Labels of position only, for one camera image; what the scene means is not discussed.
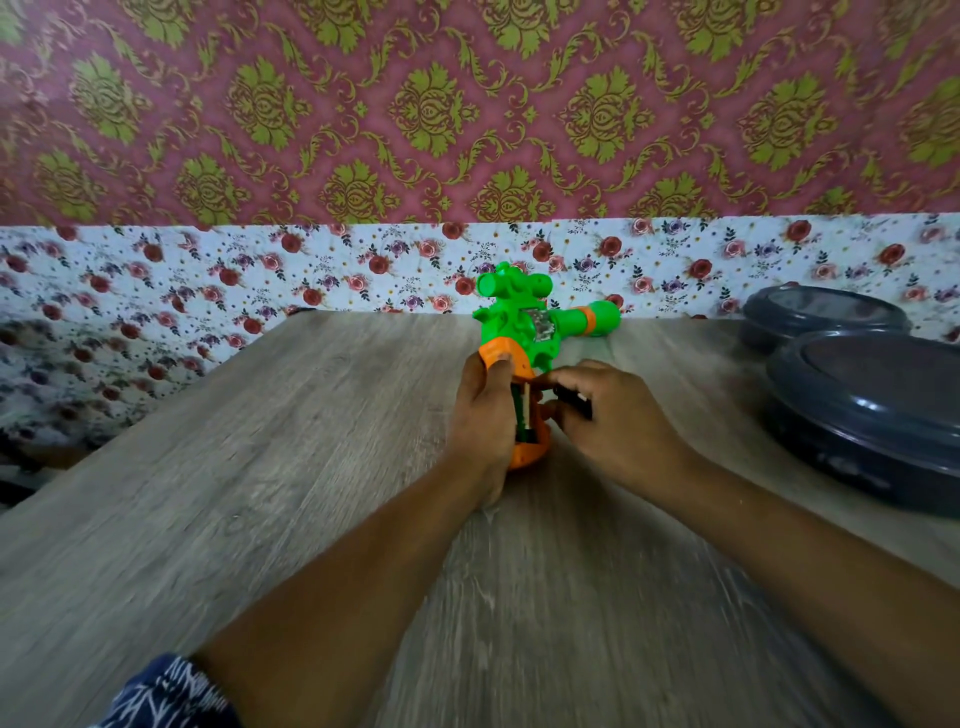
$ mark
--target hand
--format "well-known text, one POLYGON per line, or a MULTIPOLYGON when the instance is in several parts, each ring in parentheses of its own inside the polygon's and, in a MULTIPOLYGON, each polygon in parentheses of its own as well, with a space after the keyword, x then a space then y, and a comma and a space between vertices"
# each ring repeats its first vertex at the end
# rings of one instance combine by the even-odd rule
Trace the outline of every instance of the hand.
POLYGON ((483 504, 500 498, 516 438, 516 412, 510 382, 514 364, 501 359, 489 370, 480 354, 464 363, 464 372, 453 404, 444 459, 458 468, 469 468, 482 480, 483 504))
POLYGON ((677 434, 639 376, 585 359, 538 377, 537 385, 560 384, 590 400, 593 419, 569 404, 551 400, 540 406, 573 446, 603 474, 642 497, 669 482, 699 455, 677 434))

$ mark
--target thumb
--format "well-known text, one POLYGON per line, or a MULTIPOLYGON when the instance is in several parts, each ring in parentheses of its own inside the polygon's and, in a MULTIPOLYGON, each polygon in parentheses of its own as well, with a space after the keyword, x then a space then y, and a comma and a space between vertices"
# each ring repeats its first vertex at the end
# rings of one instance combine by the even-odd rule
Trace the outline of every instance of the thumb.
POLYGON ((493 362, 487 370, 487 385, 485 392, 496 392, 497 390, 510 390, 510 382, 514 378, 514 360, 511 358, 500 359, 493 362))
POLYGON ((545 420, 553 420, 564 431, 570 442, 578 449, 589 436, 590 421, 584 418, 574 407, 560 400, 551 400, 540 406, 540 415, 545 420))

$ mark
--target gray container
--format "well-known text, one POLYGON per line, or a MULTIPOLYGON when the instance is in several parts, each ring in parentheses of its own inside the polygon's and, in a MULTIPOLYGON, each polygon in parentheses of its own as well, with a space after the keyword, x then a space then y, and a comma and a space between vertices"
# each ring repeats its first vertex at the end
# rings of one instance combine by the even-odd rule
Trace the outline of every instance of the gray container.
POLYGON ((911 329, 906 314, 892 303, 813 285, 763 288, 744 304, 743 315, 740 341, 762 353, 811 331, 911 329))
POLYGON ((883 331, 800 336, 767 361, 764 424, 894 505, 960 518, 960 347, 883 331))

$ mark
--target person's left hand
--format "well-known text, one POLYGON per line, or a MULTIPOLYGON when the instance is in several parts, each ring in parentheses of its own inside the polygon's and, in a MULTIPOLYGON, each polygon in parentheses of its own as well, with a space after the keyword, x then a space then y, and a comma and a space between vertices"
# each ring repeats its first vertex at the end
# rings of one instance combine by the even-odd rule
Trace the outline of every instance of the person's left hand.
POLYGON ((484 505, 500 498, 516 438, 516 412, 510 382, 514 363, 508 357, 486 369, 480 354, 464 363, 453 404, 445 456, 469 468, 488 490, 484 505))

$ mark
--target person's right hand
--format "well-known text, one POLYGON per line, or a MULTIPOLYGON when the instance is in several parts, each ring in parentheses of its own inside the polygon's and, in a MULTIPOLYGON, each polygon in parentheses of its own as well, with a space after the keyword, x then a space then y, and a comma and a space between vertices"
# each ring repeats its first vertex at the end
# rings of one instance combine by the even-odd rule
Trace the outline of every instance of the person's right hand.
POLYGON ((677 434, 639 376, 585 359, 537 379, 549 389, 560 384, 579 392, 593 407, 593 419, 559 400, 540 406, 573 446, 603 474, 639 496, 669 482, 699 455, 677 434))

